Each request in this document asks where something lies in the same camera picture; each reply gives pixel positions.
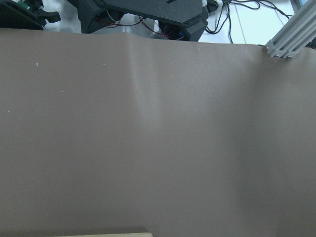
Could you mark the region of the aluminium frame post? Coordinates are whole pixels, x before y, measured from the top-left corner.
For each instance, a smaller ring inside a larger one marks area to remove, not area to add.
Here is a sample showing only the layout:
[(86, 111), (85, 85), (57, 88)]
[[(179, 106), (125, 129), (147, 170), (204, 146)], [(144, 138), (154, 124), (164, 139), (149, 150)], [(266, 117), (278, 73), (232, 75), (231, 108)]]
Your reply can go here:
[(316, 2), (308, 0), (263, 46), (263, 51), (272, 58), (291, 59), (315, 37)]

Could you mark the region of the bamboo cutting board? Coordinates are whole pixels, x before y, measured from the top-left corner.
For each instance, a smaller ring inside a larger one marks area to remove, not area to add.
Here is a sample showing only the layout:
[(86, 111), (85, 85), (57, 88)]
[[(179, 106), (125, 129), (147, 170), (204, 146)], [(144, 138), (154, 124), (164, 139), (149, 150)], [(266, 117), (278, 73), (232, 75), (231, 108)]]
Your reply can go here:
[(62, 237), (153, 237), (151, 233), (124, 233), (124, 234), (97, 234), (97, 235), (77, 235)]

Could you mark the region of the black 3D printed stand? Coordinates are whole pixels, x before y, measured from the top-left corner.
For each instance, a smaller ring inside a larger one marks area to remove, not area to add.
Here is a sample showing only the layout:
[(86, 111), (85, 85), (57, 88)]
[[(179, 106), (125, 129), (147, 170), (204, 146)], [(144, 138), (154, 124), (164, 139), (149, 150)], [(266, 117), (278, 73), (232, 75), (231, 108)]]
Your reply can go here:
[(205, 0), (72, 0), (70, 4), (77, 9), (85, 34), (123, 26), (121, 20), (128, 14), (146, 28), (147, 19), (157, 21), (159, 30), (149, 30), (168, 40), (198, 41), (208, 25)]

